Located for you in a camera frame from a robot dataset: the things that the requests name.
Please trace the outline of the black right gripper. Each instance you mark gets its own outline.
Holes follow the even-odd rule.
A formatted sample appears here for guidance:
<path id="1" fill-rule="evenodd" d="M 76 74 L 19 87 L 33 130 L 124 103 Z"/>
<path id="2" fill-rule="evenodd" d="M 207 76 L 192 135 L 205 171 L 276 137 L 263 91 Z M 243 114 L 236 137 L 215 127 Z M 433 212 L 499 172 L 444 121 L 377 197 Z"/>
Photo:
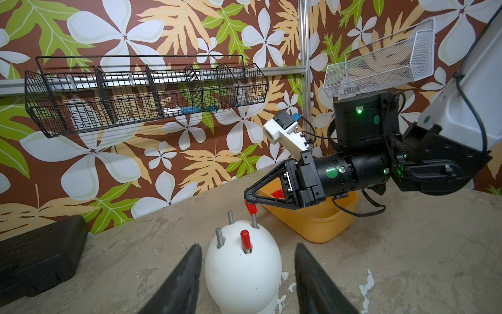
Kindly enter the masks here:
<path id="1" fill-rule="evenodd" d="M 279 179 L 284 191 L 283 198 L 258 196 L 258 191 Z M 298 162 L 290 158 L 273 168 L 263 178 L 244 191 L 244 199 L 250 204 L 270 205 L 297 210 L 318 205 L 326 200 L 314 158 L 309 150 L 301 153 Z"/>

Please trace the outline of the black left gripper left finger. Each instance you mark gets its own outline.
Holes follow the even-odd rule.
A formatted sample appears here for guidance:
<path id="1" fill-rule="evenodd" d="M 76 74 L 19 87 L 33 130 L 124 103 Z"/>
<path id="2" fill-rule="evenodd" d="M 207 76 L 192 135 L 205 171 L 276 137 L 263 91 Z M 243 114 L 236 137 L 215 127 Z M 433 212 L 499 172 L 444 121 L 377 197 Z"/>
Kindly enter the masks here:
<path id="1" fill-rule="evenodd" d="M 195 313 L 201 267 L 201 246 L 194 244 L 139 313 Z"/>

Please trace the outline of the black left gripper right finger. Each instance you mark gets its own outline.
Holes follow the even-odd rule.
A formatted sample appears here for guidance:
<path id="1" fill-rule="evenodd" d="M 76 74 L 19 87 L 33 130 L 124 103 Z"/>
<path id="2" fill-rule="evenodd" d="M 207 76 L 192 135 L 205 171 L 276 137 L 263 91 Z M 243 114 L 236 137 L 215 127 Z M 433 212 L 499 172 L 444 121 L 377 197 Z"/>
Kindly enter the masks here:
<path id="1" fill-rule="evenodd" d="M 300 313 L 358 314 L 302 243 L 295 248 L 294 264 Z"/>

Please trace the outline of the red screw protection sleeve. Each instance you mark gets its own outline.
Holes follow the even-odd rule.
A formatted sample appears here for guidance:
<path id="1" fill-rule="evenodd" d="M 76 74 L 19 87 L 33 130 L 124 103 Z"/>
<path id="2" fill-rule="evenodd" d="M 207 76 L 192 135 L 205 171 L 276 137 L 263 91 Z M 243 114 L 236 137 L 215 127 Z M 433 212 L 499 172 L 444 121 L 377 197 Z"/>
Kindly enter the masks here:
<path id="1" fill-rule="evenodd" d="M 240 232 L 240 236 L 241 236 L 241 243 L 242 243 L 243 251 L 246 254 L 249 254 L 252 251 L 252 243 L 251 243 L 251 240 L 250 240 L 249 231 L 248 230 L 242 230 Z"/>

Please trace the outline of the white dome screw fixture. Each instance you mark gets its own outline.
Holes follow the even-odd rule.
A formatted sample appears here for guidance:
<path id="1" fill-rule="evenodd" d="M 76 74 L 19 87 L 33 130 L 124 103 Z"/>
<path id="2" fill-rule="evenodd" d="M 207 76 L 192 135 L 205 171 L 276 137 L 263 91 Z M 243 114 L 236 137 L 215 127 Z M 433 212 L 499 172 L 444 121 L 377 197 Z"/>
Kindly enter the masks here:
<path id="1" fill-rule="evenodd" d="M 235 221 L 222 227 L 225 244 L 216 236 L 205 257 L 205 282 L 221 313 L 274 313 L 281 283 L 282 260 L 276 241 L 263 226 Z M 243 251 L 240 232 L 248 230 L 252 251 Z"/>

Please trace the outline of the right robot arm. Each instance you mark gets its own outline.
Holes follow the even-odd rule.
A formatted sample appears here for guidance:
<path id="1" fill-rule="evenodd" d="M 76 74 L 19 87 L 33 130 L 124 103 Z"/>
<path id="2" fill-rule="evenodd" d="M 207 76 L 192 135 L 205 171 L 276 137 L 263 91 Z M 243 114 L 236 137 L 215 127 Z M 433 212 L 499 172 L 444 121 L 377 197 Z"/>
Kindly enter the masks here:
<path id="1" fill-rule="evenodd" d="M 444 90 L 405 132 L 401 98 L 375 92 L 335 103 L 329 131 L 335 153 L 316 158 L 297 120 L 279 113 L 267 123 L 273 141 L 291 144 L 290 159 L 244 191 L 248 211 L 271 205 L 298 210 L 346 198 L 352 191 L 385 193 L 393 180 L 404 192 L 451 194 L 490 162 L 501 141 L 501 11 L 492 16 Z"/>

